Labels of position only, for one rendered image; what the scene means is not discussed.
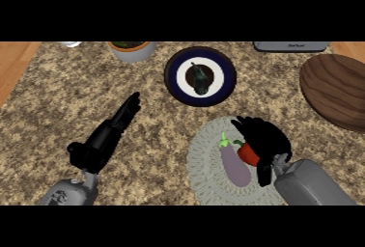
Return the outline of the round grey woven placemat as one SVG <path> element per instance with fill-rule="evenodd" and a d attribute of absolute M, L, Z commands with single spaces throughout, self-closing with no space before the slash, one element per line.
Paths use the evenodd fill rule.
<path fill-rule="evenodd" d="M 221 140 L 222 134 L 231 142 L 246 142 L 240 131 L 231 123 L 234 116 L 225 116 L 210 120 L 198 129 L 191 140 L 187 155 L 187 170 L 191 189 L 195 199 L 203 206 L 284 206 L 286 201 L 274 187 L 260 187 L 254 166 L 247 166 L 252 173 L 252 181 L 247 186 L 238 187 L 228 178 L 223 160 Z"/>

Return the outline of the red bell pepper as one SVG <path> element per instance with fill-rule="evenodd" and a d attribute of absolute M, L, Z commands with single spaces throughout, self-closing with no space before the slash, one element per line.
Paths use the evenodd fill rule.
<path fill-rule="evenodd" d="M 234 141 L 234 144 L 240 146 L 237 150 L 237 156 L 241 163 L 256 167 L 260 161 L 260 157 L 256 155 L 250 145 L 240 140 Z"/>

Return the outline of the grey appliance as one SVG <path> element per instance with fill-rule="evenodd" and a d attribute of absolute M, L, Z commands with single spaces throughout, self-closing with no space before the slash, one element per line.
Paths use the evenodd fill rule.
<path fill-rule="evenodd" d="M 254 41 L 254 48 L 260 52 L 322 52 L 328 41 Z"/>

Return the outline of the dark blue and white bowl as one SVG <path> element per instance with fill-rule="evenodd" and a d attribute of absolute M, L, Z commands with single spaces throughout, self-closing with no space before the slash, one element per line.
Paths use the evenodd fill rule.
<path fill-rule="evenodd" d="M 221 51 L 194 46 L 179 51 L 164 69 L 170 94 L 184 104 L 210 107 L 222 103 L 237 84 L 235 67 Z"/>

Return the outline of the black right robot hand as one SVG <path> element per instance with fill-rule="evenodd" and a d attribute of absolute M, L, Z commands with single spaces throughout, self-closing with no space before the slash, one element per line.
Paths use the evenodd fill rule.
<path fill-rule="evenodd" d="M 283 130 L 262 118 L 241 117 L 231 121 L 247 143 L 260 157 L 257 178 L 260 187 L 271 185 L 272 167 L 283 171 L 293 157 L 291 142 Z"/>

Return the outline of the grey plant pot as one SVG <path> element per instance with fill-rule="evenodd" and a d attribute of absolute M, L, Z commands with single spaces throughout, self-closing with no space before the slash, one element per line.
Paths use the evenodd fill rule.
<path fill-rule="evenodd" d="M 144 41 L 135 47 L 119 47 L 113 42 L 110 42 L 108 45 L 119 60 L 126 63 L 135 63 L 144 61 L 151 56 L 157 42 Z"/>

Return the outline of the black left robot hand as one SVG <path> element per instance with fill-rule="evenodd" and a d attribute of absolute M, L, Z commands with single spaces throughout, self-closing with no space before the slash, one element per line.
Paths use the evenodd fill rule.
<path fill-rule="evenodd" d="M 80 170 L 98 174 L 114 154 L 121 134 L 141 111 L 141 93 L 135 92 L 124 101 L 113 118 L 105 120 L 85 143 L 73 142 L 67 151 L 70 163 Z"/>

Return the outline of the dark green vegetable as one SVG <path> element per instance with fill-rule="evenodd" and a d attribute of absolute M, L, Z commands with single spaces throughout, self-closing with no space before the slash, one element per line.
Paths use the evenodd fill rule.
<path fill-rule="evenodd" d="M 194 70 L 194 91 L 197 94 L 201 96 L 209 93 L 209 87 L 210 87 L 210 82 L 209 82 L 209 77 L 201 70 L 201 68 L 192 64 L 192 70 Z"/>

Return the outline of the purple eggplant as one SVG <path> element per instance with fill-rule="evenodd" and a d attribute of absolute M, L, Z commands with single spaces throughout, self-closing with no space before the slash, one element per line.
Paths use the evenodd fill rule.
<path fill-rule="evenodd" d="M 222 161 L 223 169 L 228 175 L 228 178 L 235 186 L 246 187 L 252 182 L 252 172 L 243 160 L 240 159 L 237 152 L 225 133 L 222 133 L 221 140 L 221 152 L 222 152 Z"/>

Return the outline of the round brown wooden board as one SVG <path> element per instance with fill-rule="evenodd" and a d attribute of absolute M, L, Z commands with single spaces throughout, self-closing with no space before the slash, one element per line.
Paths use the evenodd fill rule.
<path fill-rule="evenodd" d="M 337 54 L 311 57 L 300 69 L 300 87 L 318 115 L 365 133 L 365 63 Z"/>

